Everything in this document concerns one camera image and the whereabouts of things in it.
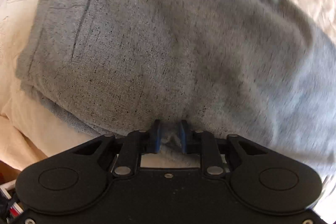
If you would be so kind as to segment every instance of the silver screw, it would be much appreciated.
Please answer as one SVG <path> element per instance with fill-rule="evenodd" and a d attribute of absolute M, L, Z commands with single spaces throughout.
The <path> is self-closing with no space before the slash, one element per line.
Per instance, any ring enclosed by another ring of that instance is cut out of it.
<path fill-rule="evenodd" d="M 114 173 L 120 176 L 125 176 L 131 173 L 131 169 L 127 166 L 118 166 L 115 168 Z"/>
<path fill-rule="evenodd" d="M 223 170 L 222 167 L 219 167 L 219 166 L 210 166 L 210 167 L 207 168 L 207 172 L 210 175 L 218 176 L 218 175 L 222 174 L 224 172 L 224 170 Z"/>
<path fill-rule="evenodd" d="M 25 220 L 25 224 L 35 224 L 35 221 L 32 220 L 31 218 L 27 218 L 27 219 Z"/>
<path fill-rule="evenodd" d="M 166 173 L 166 174 L 165 174 L 165 178 L 167 178 L 167 179 L 171 179 L 173 176 L 174 176 L 174 175 L 171 174 L 171 173 Z"/>

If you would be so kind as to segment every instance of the gray cloth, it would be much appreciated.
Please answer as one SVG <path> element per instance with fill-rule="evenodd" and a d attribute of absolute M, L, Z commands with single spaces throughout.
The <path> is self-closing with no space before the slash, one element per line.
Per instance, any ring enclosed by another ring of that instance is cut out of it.
<path fill-rule="evenodd" d="M 80 131 L 186 119 L 333 173 L 335 53 L 289 0 L 40 0 L 17 76 Z"/>

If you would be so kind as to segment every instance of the screw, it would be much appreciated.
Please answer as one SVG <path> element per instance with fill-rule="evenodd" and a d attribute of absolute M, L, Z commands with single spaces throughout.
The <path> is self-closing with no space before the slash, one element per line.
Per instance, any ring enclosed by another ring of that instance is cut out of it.
<path fill-rule="evenodd" d="M 131 169 L 127 166 L 118 166 L 117 168 L 115 168 L 114 173 L 120 176 L 125 176 L 131 173 Z"/>
<path fill-rule="evenodd" d="M 224 172 L 224 170 L 223 170 L 222 167 L 219 167 L 219 166 L 210 166 L 210 167 L 207 168 L 207 172 L 210 175 L 218 176 L 218 175 L 222 174 Z"/>
<path fill-rule="evenodd" d="M 165 174 L 165 178 L 167 178 L 167 179 L 171 179 L 173 176 L 174 176 L 174 175 L 171 174 L 171 173 L 166 173 L 166 174 Z"/>
<path fill-rule="evenodd" d="M 32 220 L 31 218 L 27 218 L 27 219 L 25 220 L 25 224 L 35 224 L 35 221 Z"/>

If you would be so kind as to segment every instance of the speckled fabric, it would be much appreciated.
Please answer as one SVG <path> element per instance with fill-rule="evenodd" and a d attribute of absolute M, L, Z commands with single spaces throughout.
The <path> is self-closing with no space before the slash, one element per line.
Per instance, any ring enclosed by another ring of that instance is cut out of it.
<path fill-rule="evenodd" d="M 332 173 L 335 53 L 288 0 L 40 0 L 16 73 L 89 134 L 187 119 Z"/>

